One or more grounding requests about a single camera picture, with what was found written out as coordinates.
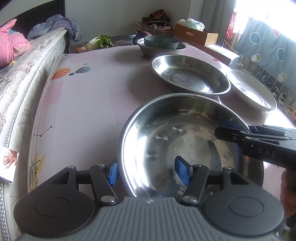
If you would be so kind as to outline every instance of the blue striped hot air balloon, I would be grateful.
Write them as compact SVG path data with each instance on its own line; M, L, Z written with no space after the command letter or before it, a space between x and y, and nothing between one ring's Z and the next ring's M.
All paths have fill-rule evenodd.
M74 74L86 73L86 72L88 72L90 70L91 70L90 67L81 67L81 68L77 69L75 73L71 73L69 75L71 76L71 75L74 75Z

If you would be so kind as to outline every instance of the white oval dish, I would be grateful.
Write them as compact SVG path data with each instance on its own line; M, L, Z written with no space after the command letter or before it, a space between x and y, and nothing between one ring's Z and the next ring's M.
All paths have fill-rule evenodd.
M250 106L271 111L277 108L277 103L268 89L252 76L236 69L226 73L237 94Z

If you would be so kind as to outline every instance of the card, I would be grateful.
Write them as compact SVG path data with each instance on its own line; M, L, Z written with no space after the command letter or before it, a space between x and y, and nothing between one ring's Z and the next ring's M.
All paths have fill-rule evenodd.
M0 178L13 182L19 153L0 145Z

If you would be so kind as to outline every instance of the screw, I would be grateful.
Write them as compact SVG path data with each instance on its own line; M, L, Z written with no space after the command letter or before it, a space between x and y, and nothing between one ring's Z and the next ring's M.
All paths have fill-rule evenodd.
M197 202L197 198L195 196L187 195L182 198L182 201L187 204L193 204Z
M116 198L111 195L106 195L101 198L101 201L104 203L113 203L116 201Z

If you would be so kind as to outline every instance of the bed headboard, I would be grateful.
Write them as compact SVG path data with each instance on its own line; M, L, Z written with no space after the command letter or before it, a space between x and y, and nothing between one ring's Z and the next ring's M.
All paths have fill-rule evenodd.
M65 16L65 0L53 0L13 17L17 19L17 22L12 29L22 33L27 38L32 27L45 22L49 17L56 14Z

